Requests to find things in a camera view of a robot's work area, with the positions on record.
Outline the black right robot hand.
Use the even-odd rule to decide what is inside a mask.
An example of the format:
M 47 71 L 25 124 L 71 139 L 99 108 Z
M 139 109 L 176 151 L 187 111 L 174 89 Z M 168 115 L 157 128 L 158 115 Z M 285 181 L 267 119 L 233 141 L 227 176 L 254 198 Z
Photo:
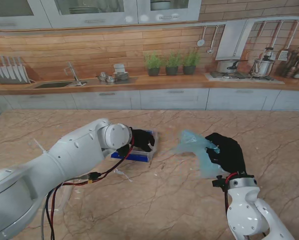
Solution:
M 243 151 L 236 140 L 216 132 L 205 138 L 219 148 L 219 153 L 216 153 L 211 148 L 206 149 L 209 159 L 213 164 L 219 165 L 224 171 L 230 174 L 247 173 Z

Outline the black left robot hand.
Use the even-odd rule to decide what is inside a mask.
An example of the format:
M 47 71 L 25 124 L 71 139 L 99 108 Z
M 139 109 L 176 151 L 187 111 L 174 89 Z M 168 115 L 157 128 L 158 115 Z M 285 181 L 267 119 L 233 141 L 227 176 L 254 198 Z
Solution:
M 155 138 L 154 136 L 145 130 L 142 129 L 131 129 L 132 139 L 130 144 L 135 146 L 136 148 L 142 149 L 144 152 L 151 152 L 152 149 L 150 146 L 155 145 Z

